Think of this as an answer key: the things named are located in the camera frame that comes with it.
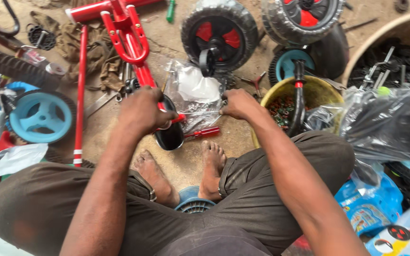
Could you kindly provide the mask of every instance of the red pole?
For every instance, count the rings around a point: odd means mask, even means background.
[[[80,62],[78,67],[77,124],[75,126],[74,165],[82,166],[82,135],[83,135],[83,97],[85,95],[85,76],[87,74],[87,44],[88,26],[82,26],[80,36]]]

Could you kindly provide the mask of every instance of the dirty floor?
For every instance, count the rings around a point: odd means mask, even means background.
[[[151,72],[159,84],[163,84],[165,71],[161,65],[169,58],[186,58],[180,39],[180,25],[182,20],[191,12],[196,0],[178,0],[175,9],[174,24],[169,24],[165,20],[167,3],[159,2],[138,8],[142,26],[149,39],[151,54],[148,58]],[[249,10],[261,27],[260,3],[255,0],[240,0]],[[348,0],[353,5],[354,10],[345,9],[341,16],[341,21],[346,21],[346,26],[360,23],[370,18],[378,17],[379,20],[367,26],[361,27],[347,33],[351,55],[353,52],[376,30],[387,22],[401,16],[394,9],[393,0]],[[27,34],[24,30],[26,25],[33,22],[29,11],[36,10],[48,14],[60,23],[68,22],[64,10],[69,8],[64,1],[58,0],[10,0],[10,4],[20,20],[21,31],[16,36],[19,40],[28,44]],[[0,1],[0,26],[10,28],[12,21],[8,15],[2,1]],[[272,49],[276,46],[268,37],[265,37],[261,45],[256,49],[251,59],[240,69],[235,71],[235,75],[246,78],[255,78],[263,71],[268,70],[268,65],[273,57]],[[10,53],[10,51],[0,47],[0,50]],[[46,56],[49,61],[57,62],[65,67],[69,64],[61,56],[51,51],[41,51],[41,55]],[[97,82],[90,78],[87,83]],[[268,79],[265,77],[262,82],[262,94],[269,89]],[[244,88],[251,94],[255,93],[254,87],[241,81],[237,81],[236,87]],[[64,86],[60,91],[75,100],[77,95],[77,85]],[[102,93],[100,91],[85,92],[85,107],[96,101]],[[119,113],[119,103],[112,100],[103,108],[93,114],[88,120],[88,128],[83,133],[83,158],[97,163],[99,157],[105,149],[108,137],[112,128],[117,123]],[[210,140],[219,143],[228,157],[238,157],[254,149],[251,141],[250,127],[245,121],[235,120],[229,117],[221,117],[217,123],[221,128],[221,134]],[[166,176],[172,184],[179,190],[190,185],[198,185],[202,172],[202,156],[200,143],[202,139],[185,142],[183,146],[172,152],[163,151],[152,136],[146,136],[140,143],[137,152],[142,148],[147,148],[161,165]],[[61,154],[65,157],[72,157],[73,140],[60,146]]]

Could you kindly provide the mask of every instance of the leg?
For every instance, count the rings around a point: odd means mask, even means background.
[[[9,177],[0,184],[0,237],[34,255],[58,255],[92,172],[42,163]],[[130,177],[122,255],[153,255],[193,222],[149,199],[150,190]]]
[[[336,194],[353,169],[352,147],[325,132],[307,132],[292,140],[330,191]],[[219,181],[219,190],[225,199],[205,212],[205,226],[239,226],[267,246],[273,255],[281,254],[302,234],[276,192],[262,149],[229,159]]]

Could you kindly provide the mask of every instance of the yellow bucket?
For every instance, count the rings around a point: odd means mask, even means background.
[[[303,85],[303,96],[305,105],[310,108],[317,108],[321,105],[330,103],[344,102],[341,95],[328,82],[312,76],[305,76],[306,84]],[[294,78],[284,79],[273,86],[264,96],[261,101],[261,106],[268,107],[276,98],[287,94],[295,98]],[[256,148],[260,148],[256,133],[251,128],[252,142]]]

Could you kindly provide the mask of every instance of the clear plastic bag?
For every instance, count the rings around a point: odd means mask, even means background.
[[[344,104],[312,109],[306,127],[330,130],[354,148],[351,177],[358,188],[379,186],[381,163],[410,160],[410,89],[362,91],[349,88]]]
[[[182,123],[183,132],[190,134],[212,125],[219,118],[219,110],[223,106],[221,96],[233,80],[233,75],[215,75],[213,78],[206,78],[205,82],[197,77],[199,69],[185,60],[172,59],[164,67],[168,72],[164,94],[173,101],[178,113],[186,115],[186,122]],[[195,81],[191,83],[190,90],[186,90],[182,82],[186,80],[185,74],[190,75],[191,73],[194,73]],[[214,82],[218,82],[218,95],[215,95],[211,88]]]

